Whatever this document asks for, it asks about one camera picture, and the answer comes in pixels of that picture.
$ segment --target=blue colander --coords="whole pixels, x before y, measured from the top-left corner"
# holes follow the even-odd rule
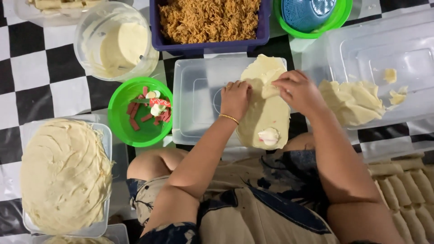
[[[282,17],[292,28],[310,33],[332,14],[337,0],[282,0]]]

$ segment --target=gold bracelet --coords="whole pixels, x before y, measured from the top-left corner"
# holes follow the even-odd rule
[[[235,121],[235,123],[237,123],[237,125],[240,125],[240,123],[238,122],[238,120],[235,119],[234,117],[231,117],[231,116],[229,116],[229,115],[225,115],[225,114],[219,114],[219,116],[223,116],[223,117],[226,117],[226,118],[230,118],[231,120]]]

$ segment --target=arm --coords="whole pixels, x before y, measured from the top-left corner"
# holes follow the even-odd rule
[[[250,93],[246,82],[228,83],[221,93],[221,113],[240,120],[247,111]],[[161,188],[142,235],[162,225],[196,223],[199,198],[207,189],[236,127],[235,121],[219,117],[205,132]]]
[[[340,242],[404,243],[366,166],[315,84],[302,72],[289,71],[273,85],[311,122],[319,177],[330,200],[327,217]]]

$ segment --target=fried shredded food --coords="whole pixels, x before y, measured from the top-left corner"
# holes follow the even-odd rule
[[[169,0],[161,32],[174,43],[256,39],[260,0]]]

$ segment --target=knife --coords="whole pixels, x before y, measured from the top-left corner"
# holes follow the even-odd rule
[[[170,102],[164,100],[164,99],[159,99],[159,98],[135,98],[133,100],[131,100],[130,102],[136,102],[136,103],[154,103],[154,104],[158,104],[158,105],[164,105],[166,107],[171,107]]]

